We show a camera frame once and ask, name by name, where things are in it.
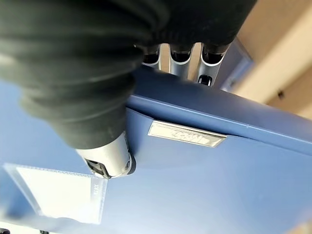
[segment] black corrugated hose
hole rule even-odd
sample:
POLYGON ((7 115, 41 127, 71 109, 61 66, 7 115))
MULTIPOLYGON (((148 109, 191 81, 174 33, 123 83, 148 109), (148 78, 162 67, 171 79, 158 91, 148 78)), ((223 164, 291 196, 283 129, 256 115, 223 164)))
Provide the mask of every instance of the black corrugated hose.
POLYGON ((71 147, 106 145, 125 129, 134 44, 168 18, 159 0, 1 0, 0 77, 71 147))

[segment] chrome badge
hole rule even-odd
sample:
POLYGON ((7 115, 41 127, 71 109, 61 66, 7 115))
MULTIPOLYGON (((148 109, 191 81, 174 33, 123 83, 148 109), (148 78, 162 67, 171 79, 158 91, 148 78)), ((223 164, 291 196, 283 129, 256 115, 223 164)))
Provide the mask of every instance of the chrome badge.
POLYGON ((226 135, 157 120, 153 121, 148 135, 208 147, 215 147, 226 138, 226 135))

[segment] metal tube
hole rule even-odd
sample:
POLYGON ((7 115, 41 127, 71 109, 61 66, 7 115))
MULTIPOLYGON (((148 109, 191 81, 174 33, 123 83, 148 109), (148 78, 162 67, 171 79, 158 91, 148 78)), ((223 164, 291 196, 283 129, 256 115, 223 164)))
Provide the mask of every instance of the metal tube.
POLYGON ((192 50, 193 46, 187 50, 182 47, 170 46, 169 73, 186 80, 189 73, 192 50))
POLYGON ((138 46, 144 51, 143 65, 160 70, 160 45, 138 46))
POLYGON ((211 80, 209 83, 210 83, 210 86, 213 86, 213 84, 216 80, 218 71, 220 69, 221 63, 223 61, 224 54, 217 55, 220 58, 219 61, 217 61, 215 63, 209 63, 210 62, 208 60, 209 54, 207 52, 207 56, 206 56, 206 54, 204 53, 204 49, 205 49, 204 47, 205 46, 202 46, 201 53, 200 53, 200 60, 199 60, 199 65, 198 65, 198 74, 197 74, 196 80, 197 80, 197 82, 201 83, 201 80, 204 76, 205 78, 211 80))

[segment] blue plastic panel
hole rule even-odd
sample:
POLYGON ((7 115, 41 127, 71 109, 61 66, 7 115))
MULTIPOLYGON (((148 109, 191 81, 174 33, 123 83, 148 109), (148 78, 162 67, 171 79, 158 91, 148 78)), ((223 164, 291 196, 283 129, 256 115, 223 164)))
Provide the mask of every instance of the blue plastic panel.
POLYGON ((37 216, 2 169, 10 162, 90 173, 47 124, 19 109, 16 88, 0 84, 1 221, 62 234, 281 234, 312 217, 311 122, 141 72, 146 82, 138 77, 128 106, 149 116, 127 113, 137 169, 108 182, 100 225, 37 216), (235 136, 216 148, 147 136, 153 118, 235 136))

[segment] black screw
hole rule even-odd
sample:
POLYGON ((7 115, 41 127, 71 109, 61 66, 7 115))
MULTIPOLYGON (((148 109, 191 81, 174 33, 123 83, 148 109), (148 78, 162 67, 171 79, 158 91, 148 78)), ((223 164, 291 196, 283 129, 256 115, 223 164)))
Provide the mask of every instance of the black screw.
POLYGON ((127 162, 127 165, 126 165, 125 169, 128 170, 129 167, 130 167, 130 161, 127 162))

